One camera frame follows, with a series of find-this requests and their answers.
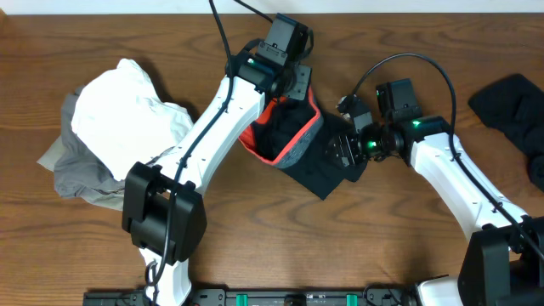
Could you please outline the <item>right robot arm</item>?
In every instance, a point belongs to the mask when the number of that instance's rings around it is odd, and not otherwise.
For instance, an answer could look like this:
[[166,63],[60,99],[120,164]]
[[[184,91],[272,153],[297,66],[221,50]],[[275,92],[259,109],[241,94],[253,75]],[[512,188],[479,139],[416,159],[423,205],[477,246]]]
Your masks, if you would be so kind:
[[543,220],[509,201],[479,170],[441,116],[362,122],[333,137],[340,167],[398,156],[423,176],[459,223],[468,246],[457,276],[415,285],[406,305],[541,305]]

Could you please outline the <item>black leggings with red waistband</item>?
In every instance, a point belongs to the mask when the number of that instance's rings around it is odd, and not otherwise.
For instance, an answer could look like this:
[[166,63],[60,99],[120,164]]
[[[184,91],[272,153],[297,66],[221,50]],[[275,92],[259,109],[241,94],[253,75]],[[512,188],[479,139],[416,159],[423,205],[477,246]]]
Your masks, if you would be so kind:
[[321,109],[310,88],[304,101],[272,99],[239,140],[261,162],[324,200],[344,180],[354,183],[366,170],[364,162],[345,167],[329,156],[329,142],[349,129],[344,119]]

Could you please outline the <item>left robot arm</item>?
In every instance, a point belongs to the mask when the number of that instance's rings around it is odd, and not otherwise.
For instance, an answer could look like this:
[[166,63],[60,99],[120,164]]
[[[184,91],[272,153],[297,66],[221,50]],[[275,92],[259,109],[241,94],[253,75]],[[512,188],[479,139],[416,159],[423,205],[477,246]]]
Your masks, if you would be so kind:
[[315,102],[312,70],[299,59],[242,51],[226,71],[188,135],[156,164],[136,162],[126,177],[122,228],[144,257],[144,297],[151,305],[181,305],[190,295],[189,258],[207,227],[203,196],[234,142],[269,113],[267,100]]

